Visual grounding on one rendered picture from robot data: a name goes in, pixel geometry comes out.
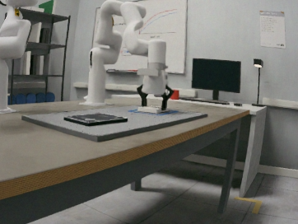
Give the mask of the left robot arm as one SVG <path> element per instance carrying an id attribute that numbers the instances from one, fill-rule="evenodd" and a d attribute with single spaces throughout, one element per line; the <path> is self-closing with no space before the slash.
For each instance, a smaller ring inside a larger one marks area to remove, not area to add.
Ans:
<path id="1" fill-rule="evenodd" d="M 105 103 L 106 70 L 104 64 L 117 63 L 122 41 L 130 54 L 148 57 L 147 68 L 138 68 L 138 75 L 160 77 L 161 70 L 168 68 L 168 65 L 165 65 L 166 42 L 164 40 L 140 40 L 135 35 L 134 31 L 143 27 L 142 19 L 146 14 L 146 8 L 135 2 L 107 0 L 102 4 L 95 42 L 107 45 L 109 48 L 96 47 L 89 53 L 89 86 L 88 96 L 84 97 L 85 104 L 107 105 Z M 123 37 L 119 31 L 113 30 L 114 18 L 112 15 L 123 16 L 127 26 Z"/>

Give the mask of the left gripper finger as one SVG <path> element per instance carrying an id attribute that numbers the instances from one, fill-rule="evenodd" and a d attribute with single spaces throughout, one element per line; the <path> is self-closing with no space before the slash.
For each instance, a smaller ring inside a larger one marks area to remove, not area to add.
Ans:
<path id="1" fill-rule="evenodd" d="M 142 107 L 144 107 L 144 106 L 147 106 L 147 96 L 148 96 L 148 94 L 146 94 L 144 92 L 142 93 L 142 85 L 137 88 L 137 92 L 140 95 L 140 97 L 142 98 Z"/>
<path id="2" fill-rule="evenodd" d="M 169 86 L 167 86 L 167 85 L 165 85 L 165 89 L 167 89 L 170 93 L 169 93 L 169 95 L 166 95 L 166 93 L 164 93 L 163 95 L 161 95 L 162 96 L 162 98 L 163 98 L 163 101 L 162 101 L 162 105 L 161 105 L 161 109 L 162 110 L 166 110 L 166 108 L 167 108 L 167 100 L 169 99 L 169 98 L 171 98 L 171 96 L 174 94 L 174 90 L 172 90 Z"/>

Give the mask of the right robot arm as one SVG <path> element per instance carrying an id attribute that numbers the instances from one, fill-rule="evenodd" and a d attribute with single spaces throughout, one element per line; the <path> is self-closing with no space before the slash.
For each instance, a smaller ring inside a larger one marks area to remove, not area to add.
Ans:
<path id="1" fill-rule="evenodd" d="M 11 111 L 7 108 L 8 66 L 5 59 L 22 57 L 31 35 L 31 23 L 22 20 L 18 7 L 33 7 L 38 1 L 7 0 L 7 17 L 0 29 L 0 113 Z"/>

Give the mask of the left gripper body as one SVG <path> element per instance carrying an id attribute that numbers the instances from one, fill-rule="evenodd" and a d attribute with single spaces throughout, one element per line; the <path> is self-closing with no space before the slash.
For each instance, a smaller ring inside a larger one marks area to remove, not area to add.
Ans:
<path id="1" fill-rule="evenodd" d="M 168 75 L 164 71 L 161 70 L 160 77 L 144 76 L 142 91 L 146 94 L 163 95 L 166 90 L 165 84 L 168 86 Z"/>

